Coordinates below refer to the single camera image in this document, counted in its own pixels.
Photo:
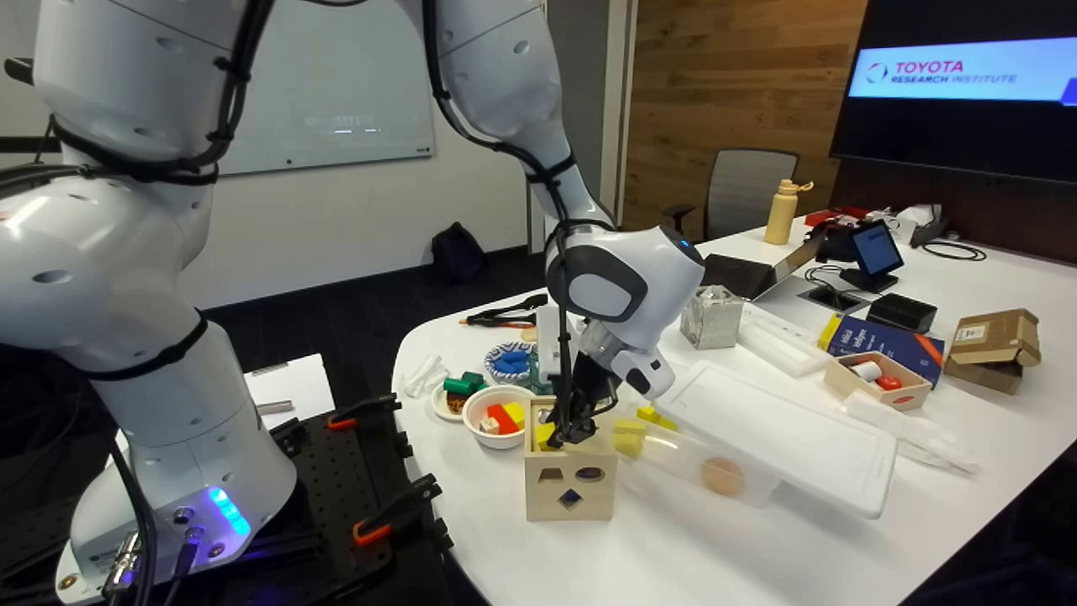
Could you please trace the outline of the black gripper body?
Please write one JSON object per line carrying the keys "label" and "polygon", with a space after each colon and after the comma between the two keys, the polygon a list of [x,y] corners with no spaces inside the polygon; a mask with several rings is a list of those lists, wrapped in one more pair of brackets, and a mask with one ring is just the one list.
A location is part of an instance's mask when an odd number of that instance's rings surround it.
{"label": "black gripper body", "polygon": [[658,398],[672,386],[672,367],[658,349],[637,349],[601,324],[585,324],[572,339],[567,365],[567,414],[593,418],[601,401],[630,384],[642,398]]}

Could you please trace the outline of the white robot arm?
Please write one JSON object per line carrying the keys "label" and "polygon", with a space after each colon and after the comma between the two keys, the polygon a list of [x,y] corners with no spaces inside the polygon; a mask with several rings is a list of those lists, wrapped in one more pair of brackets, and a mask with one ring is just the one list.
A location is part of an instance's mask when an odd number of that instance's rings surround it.
{"label": "white robot arm", "polygon": [[[89,381],[117,436],[71,517],[62,606],[223,568],[297,491],[236,349],[178,291],[210,219],[207,189],[243,117],[277,0],[39,0],[24,82],[61,160],[0,202],[0,339]],[[585,321],[559,379],[555,436],[582,440],[614,384],[656,398],[656,349],[703,279],[672,229],[623,234],[560,124],[559,54],[537,0],[399,0],[451,127],[522,162],[555,223],[550,300]]]}

